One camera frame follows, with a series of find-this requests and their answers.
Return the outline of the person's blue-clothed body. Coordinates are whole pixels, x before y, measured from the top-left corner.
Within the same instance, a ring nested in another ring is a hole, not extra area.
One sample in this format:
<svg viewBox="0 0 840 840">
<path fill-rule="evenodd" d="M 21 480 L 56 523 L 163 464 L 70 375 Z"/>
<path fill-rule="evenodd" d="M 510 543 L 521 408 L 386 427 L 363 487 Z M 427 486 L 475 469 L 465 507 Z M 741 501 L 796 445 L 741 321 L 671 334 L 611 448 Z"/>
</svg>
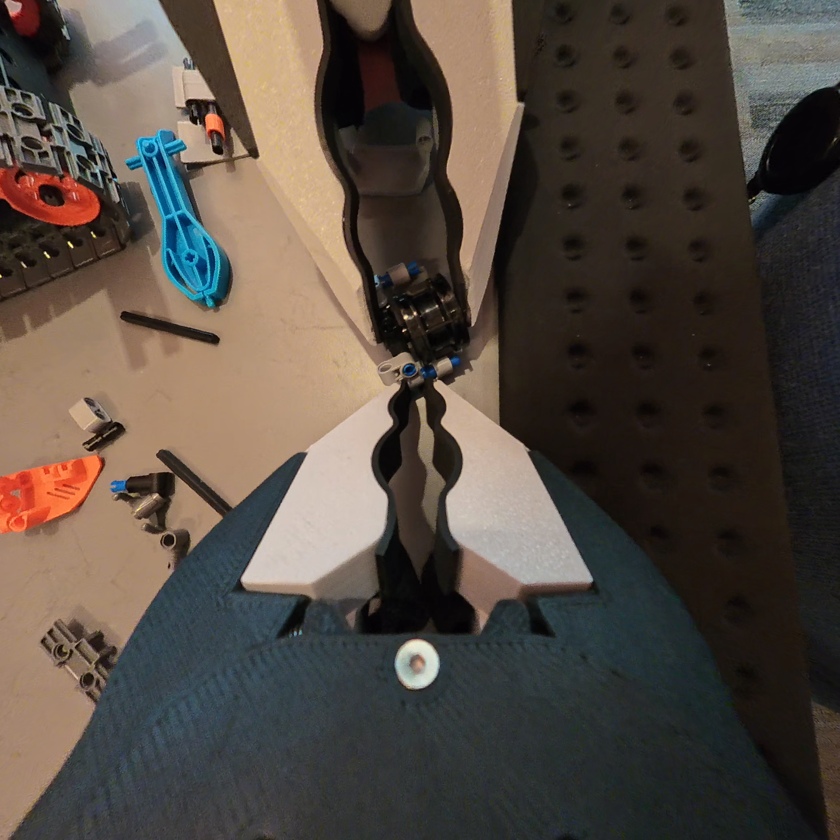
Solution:
<svg viewBox="0 0 840 840">
<path fill-rule="evenodd" d="M 767 198 L 752 225 L 812 687 L 838 711 L 838 174 Z"/>
</svg>

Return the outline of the black elbow connector blue pin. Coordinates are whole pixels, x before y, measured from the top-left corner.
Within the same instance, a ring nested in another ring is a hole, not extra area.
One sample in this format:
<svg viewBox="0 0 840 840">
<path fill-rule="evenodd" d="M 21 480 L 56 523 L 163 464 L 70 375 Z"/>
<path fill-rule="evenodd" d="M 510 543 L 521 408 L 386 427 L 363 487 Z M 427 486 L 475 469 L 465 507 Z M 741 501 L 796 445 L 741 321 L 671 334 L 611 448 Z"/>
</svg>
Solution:
<svg viewBox="0 0 840 840">
<path fill-rule="evenodd" d="M 110 483 L 113 494 L 127 494 L 131 496 L 152 496 L 170 498 L 175 488 L 175 477 L 169 471 L 154 472 L 141 476 L 131 476 L 118 479 Z"/>
</svg>

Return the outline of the grey bracket with orange bushes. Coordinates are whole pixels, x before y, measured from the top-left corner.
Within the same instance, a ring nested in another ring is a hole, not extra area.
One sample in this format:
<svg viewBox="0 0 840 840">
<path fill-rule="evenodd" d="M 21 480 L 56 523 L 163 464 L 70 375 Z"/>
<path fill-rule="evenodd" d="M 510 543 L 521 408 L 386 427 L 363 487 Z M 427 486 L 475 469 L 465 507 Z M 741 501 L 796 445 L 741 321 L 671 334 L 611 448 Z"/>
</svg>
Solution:
<svg viewBox="0 0 840 840">
<path fill-rule="evenodd" d="M 179 112 L 176 138 L 186 167 L 237 161 L 249 153 L 226 120 L 220 105 L 191 59 L 172 69 L 175 109 Z"/>
</svg>

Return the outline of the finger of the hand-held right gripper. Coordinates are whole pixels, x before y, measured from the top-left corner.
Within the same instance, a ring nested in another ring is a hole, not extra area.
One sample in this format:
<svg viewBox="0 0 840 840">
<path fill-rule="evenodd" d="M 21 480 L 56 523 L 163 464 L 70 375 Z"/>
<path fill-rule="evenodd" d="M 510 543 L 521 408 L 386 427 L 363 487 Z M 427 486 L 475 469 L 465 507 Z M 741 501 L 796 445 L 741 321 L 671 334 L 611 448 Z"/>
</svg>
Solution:
<svg viewBox="0 0 840 840">
<path fill-rule="evenodd" d="M 496 251 L 524 106 L 518 100 L 511 1 L 423 1 L 418 29 L 453 113 L 447 176 L 463 218 L 459 250 L 477 315 Z"/>
<path fill-rule="evenodd" d="M 375 344 L 362 274 L 344 237 L 344 189 L 317 125 L 319 4 L 216 1 L 215 8 L 259 167 L 342 309 L 363 340 Z"/>
</svg>

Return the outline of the black axle rod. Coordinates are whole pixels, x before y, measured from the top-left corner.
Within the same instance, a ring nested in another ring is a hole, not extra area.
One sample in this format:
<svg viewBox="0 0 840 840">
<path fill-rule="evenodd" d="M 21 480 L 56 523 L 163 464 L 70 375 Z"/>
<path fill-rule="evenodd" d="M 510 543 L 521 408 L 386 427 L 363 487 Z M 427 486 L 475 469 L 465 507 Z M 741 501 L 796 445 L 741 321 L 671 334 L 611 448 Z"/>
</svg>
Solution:
<svg viewBox="0 0 840 840">
<path fill-rule="evenodd" d="M 225 499 L 190 469 L 189 466 L 175 456 L 172 451 L 162 448 L 156 453 L 156 458 L 221 517 L 233 510 L 232 506 Z"/>
<path fill-rule="evenodd" d="M 220 338 L 214 332 L 188 327 L 183 324 L 153 318 L 134 311 L 121 311 L 119 315 L 123 322 L 142 329 L 174 335 L 179 338 L 193 340 L 199 343 L 219 345 Z"/>
</svg>

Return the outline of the tracked toy robot vehicle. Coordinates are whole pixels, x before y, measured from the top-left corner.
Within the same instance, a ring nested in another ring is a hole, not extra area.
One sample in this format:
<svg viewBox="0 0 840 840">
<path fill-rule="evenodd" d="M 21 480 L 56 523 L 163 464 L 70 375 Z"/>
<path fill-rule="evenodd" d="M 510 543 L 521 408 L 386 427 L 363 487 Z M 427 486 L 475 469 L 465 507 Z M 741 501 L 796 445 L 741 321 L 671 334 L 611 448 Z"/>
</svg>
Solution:
<svg viewBox="0 0 840 840">
<path fill-rule="evenodd" d="M 105 146 L 56 77 L 57 2 L 1 2 L 1 299 L 124 250 L 130 217 Z"/>
</svg>

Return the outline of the black toy wheel assembly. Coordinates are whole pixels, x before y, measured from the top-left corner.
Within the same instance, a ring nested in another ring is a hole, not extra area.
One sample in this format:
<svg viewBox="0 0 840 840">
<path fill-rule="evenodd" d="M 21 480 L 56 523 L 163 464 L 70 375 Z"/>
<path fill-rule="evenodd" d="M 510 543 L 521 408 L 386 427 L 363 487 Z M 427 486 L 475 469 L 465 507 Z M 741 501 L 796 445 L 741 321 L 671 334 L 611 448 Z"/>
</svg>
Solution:
<svg viewBox="0 0 840 840">
<path fill-rule="evenodd" d="M 378 365 L 382 382 L 418 387 L 455 373 L 469 331 L 449 281 L 411 262 L 375 275 L 373 282 L 382 337 L 392 353 Z"/>
</svg>

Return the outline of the dark grey beam connector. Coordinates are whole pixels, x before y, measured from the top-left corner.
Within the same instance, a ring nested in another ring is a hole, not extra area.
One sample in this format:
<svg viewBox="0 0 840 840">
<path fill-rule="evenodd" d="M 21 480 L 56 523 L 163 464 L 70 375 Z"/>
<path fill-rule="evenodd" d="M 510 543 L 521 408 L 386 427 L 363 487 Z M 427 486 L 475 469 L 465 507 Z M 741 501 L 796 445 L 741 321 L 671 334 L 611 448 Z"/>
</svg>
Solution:
<svg viewBox="0 0 840 840">
<path fill-rule="evenodd" d="M 79 691 L 98 704 L 119 656 L 104 633 L 57 619 L 40 639 L 40 646 L 53 665 L 64 669 Z"/>
</svg>

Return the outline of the orange plastic panel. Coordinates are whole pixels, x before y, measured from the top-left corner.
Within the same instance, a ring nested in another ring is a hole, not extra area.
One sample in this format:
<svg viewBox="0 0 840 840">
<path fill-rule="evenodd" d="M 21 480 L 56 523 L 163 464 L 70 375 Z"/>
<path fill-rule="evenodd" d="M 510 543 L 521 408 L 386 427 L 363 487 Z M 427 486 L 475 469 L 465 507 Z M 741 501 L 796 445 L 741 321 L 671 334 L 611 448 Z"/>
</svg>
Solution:
<svg viewBox="0 0 840 840">
<path fill-rule="evenodd" d="M 100 476 L 97 455 L 1 477 L 1 533 L 24 532 L 73 512 Z"/>
</svg>

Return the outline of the black perforated board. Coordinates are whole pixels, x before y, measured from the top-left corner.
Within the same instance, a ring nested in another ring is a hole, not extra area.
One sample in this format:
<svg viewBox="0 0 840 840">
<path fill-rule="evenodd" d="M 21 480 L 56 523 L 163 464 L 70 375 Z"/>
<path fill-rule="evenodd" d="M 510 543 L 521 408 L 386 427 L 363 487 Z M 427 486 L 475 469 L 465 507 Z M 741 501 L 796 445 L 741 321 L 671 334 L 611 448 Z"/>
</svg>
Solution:
<svg viewBox="0 0 840 840">
<path fill-rule="evenodd" d="M 655 563 L 821 837 L 725 5 L 540 6 L 499 239 L 502 425 Z"/>
</svg>

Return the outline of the black badge reel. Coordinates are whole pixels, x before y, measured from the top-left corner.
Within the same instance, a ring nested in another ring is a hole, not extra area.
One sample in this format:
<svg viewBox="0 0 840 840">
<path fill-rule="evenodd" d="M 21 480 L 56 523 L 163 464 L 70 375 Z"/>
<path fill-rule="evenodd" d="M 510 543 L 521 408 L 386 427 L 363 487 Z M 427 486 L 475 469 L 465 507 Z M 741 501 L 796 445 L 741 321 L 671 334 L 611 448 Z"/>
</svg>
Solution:
<svg viewBox="0 0 840 840">
<path fill-rule="evenodd" d="M 839 86 L 813 91 L 797 102 L 771 134 L 747 184 L 759 194 L 794 195 L 820 185 L 839 166 Z"/>
</svg>

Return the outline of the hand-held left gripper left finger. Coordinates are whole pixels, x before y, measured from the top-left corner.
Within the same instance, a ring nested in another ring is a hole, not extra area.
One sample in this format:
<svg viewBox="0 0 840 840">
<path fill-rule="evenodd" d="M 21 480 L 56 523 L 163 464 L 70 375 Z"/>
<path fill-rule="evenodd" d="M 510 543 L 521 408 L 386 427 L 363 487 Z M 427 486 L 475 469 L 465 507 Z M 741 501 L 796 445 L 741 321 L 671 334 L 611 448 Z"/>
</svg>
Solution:
<svg viewBox="0 0 840 840">
<path fill-rule="evenodd" d="M 306 450 L 240 578 L 247 592 L 302 595 L 345 614 L 375 595 L 389 501 L 374 452 L 408 396 L 406 385 L 387 386 Z"/>
</svg>

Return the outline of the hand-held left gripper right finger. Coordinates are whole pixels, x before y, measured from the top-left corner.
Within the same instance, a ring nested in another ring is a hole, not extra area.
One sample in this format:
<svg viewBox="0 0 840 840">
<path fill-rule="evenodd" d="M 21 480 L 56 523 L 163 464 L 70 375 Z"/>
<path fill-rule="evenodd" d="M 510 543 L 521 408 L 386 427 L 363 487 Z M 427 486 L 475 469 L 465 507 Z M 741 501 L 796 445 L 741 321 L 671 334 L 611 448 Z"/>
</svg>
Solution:
<svg viewBox="0 0 840 840">
<path fill-rule="evenodd" d="M 444 481 L 421 576 L 434 628 L 472 634 L 500 602 L 590 590 L 592 573 L 528 447 L 448 386 L 423 393 Z"/>
</svg>

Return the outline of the blue brick separator tool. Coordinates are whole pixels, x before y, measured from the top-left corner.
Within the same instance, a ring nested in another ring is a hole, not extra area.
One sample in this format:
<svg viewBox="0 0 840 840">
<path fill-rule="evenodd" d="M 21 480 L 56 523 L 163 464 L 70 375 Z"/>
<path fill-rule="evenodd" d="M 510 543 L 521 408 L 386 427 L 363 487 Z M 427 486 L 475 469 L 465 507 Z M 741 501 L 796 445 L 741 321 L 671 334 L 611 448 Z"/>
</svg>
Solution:
<svg viewBox="0 0 840 840">
<path fill-rule="evenodd" d="M 175 164 L 186 144 L 163 129 L 136 141 L 138 153 L 127 167 L 142 169 L 161 217 L 161 260 L 173 286 L 190 301 L 213 309 L 228 295 L 230 264 L 225 252 L 198 219 Z"/>
</svg>

